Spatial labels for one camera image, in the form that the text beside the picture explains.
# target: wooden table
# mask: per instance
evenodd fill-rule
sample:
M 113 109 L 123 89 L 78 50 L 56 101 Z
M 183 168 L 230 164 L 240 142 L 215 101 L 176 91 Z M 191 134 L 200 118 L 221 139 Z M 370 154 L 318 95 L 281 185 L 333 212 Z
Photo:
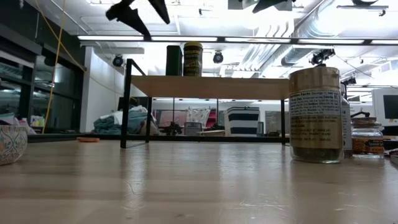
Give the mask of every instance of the wooden table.
M 398 223 L 388 160 L 292 162 L 280 144 L 28 147 L 0 167 L 1 223 Z

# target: security camera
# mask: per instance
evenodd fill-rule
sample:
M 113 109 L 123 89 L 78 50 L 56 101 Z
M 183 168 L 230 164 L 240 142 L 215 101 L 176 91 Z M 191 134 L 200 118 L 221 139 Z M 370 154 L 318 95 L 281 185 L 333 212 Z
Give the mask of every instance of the security camera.
M 122 55 L 116 55 L 113 59 L 113 65 L 115 67 L 121 67 L 123 65 Z
M 216 54 L 214 54 L 213 62 L 222 63 L 223 60 L 224 60 L 223 54 L 220 51 L 217 51 Z

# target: glass bottle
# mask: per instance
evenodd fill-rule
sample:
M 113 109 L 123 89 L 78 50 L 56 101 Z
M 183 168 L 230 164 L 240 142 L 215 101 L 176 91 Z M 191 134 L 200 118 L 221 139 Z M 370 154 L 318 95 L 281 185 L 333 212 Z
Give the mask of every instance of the glass bottle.
M 344 158 L 353 156 L 353 139 L 351 137 L 351 114 L 349 111 L 349 102 L 345 99 L 346 88 L 344 84 L 340 85 L 341 93 L 341 121 L 343 122 L 343 150 Z
M 352 118 L 353 156 L 384 158 L 383 133 L 376 118 Z

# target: ceiling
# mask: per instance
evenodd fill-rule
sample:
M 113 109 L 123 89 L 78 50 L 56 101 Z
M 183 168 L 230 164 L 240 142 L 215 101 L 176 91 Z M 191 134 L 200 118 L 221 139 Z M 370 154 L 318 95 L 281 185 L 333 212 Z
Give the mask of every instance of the ceiling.
M 35 5 L 36 0 L 26 0 Z M 37 0 L 44 14 L 61 24 L 60 10 L 63 0 Z M 118 0 L 66 0 L 65 30 L 71 35 L 139 35 L 132 28 L 104 16 L 112 3 Z M 375 5 L 389 6 L 386 15 L 379 16 L 380 10 L 337 9 L 337 6 L 352 5 L 350 0 L 297 0 L 290 11 L 270 7 L 252 14 L 249 7 L 244 10 L 228 10 L 228 0 L 166 0 L 170 24 L 166 25 L 156 14 L 148 0 L 135 0 L 132 8 L 139 14 L 152 35 L 215 35 L 215 36 L 258 36 L 334 38 L 395 38 L 398 36 L 398 2 L 379 0 Z M 319 5 L 311 15 L 307 14 Z M 144 67 L 149 75 L 163 75 L 165 70 L 166 46 L 162 43 L 145 42 L 102 42 L 96 53 L 103 58 L 113 58 L 122 51 L 124 57 L 132 57 Z M 126 50 L 142 48 L 144 53 L 125 54 Z M 203 71 L 208 76 L 218 76 L 228 65 L 237 68 L 260 70 L 266 78 L 287 77 L 289 73 L 312 67 L 308 60 L 312 51 L 303 55 L 292 67 L 283 67 L 281 58 L 292 50 L 292 46 L 257 46 L 249 44 L 204 44 Z M 221 50 L 222 64 L 214 64 L 214 52 Z M 360 83 L 373 84 L 372 69 L 398 57 L 397 47 L 335 47 L 336 56 L 326 64 L 339 68 L 342 75 L 356 76 Z M 233 77 L 249 78 L 253 72 L 232 71 Z M 388 84 L 398 85 L 398 79 Z

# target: computer screen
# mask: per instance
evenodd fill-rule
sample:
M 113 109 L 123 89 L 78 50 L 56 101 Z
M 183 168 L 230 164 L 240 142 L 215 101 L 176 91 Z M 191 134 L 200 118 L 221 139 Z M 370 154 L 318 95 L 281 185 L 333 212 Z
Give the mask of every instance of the computer screen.
M 383 95 L 386 119 L 398 119 L 398 95 Z

